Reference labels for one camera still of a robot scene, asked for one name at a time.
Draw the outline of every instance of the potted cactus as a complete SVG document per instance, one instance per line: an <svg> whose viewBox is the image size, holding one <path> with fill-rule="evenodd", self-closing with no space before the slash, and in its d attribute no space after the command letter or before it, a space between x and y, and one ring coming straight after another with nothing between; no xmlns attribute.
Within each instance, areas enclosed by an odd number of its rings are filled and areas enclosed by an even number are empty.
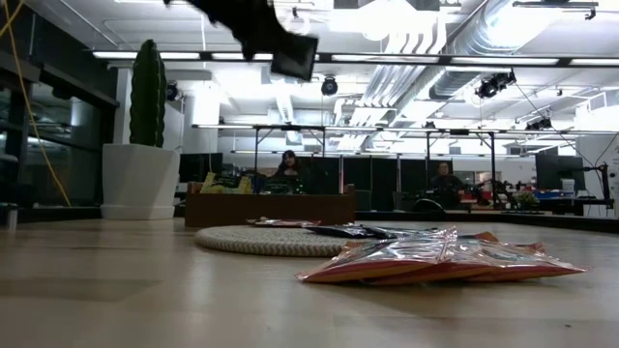
<svg viewBox="0 0 619 348"><path fill-rule="evenodd" d="M174 216L180 155L162 149L166 84L162 57L148 40L133 63L130 144L103 146L104 218Z"/></svg>

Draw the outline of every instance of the man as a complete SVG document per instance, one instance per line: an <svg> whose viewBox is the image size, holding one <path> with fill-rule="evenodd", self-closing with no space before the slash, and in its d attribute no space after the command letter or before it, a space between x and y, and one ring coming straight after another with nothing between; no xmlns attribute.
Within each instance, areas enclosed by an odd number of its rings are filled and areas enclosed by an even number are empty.
<svg viewBox="0 0 619 348"><path fill-rule="evenodd" d="M453 188L456 191L464 186L462 180L449 173L449 164L442 162L438 165L438 176L434 177L430 182L433 189L449 189Z"/></svg>

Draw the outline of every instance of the white pillar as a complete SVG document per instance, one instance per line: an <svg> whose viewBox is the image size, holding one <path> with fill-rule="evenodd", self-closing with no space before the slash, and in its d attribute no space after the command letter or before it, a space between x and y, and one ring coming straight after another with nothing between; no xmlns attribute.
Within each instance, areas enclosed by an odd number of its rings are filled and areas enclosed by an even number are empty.
<svg viewBox="0 0 619 348"><path fill-rule="evenodd" d="M116 84L116 101L120 106L114 115L114 143L129 144L129 121L131 116L129 109L132 106L132 76L131 69L118 70L118 82Z"/></svg>
<svg viewBox="0 0 619 348"><path fill-rule="evenodd" d="M195 94L185 99L184 154L212 154L217 152L218 131L195 129L193 124L217 124L220 101L210 95Z"/></svg>

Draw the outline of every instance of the orange snack bag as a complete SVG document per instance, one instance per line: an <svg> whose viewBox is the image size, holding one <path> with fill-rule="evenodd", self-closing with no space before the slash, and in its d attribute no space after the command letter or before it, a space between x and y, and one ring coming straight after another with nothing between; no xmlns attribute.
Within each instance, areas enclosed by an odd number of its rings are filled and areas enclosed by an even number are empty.
<svg viewBox="0 0 619 348"><path fill-rule="evenodd" d="M483 275L467 278L467 281L517 281L544 276L566 276L586 272L577 267L550 257L533 246L522 247L502 243L480 241L481 252L492 258L500 269Z"/></svg>
<svg viewBox="0 0 619 348"><path fill-rule="evenodd" d="M370 279L366 283L371 285L405 285L479 276L499 270L500 267L493 265L491 258L479 251L476 243L477 241L458 242L452 257L438 265L405 274Z"/></svg>
<svg viewBox="0 0 619 348"><path fill-rule="evenodd" d="M297 277L306 282L331 283L408 273L445 261L455 241L456 230L451 228L428 232L421 238L357 244Z"/></svg>

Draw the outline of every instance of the woman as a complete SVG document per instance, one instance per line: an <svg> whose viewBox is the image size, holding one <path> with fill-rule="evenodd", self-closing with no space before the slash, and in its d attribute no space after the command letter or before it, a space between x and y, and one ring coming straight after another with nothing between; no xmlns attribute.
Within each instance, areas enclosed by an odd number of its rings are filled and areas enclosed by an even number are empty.
<svg viewBox="0 0 619 348"><path fill-rule="evenodd" d="M287 150L281 155L280 167L273 175L274 177L299 177L301 176L301 165L297 161L297 156L292 150Z"/></svg>

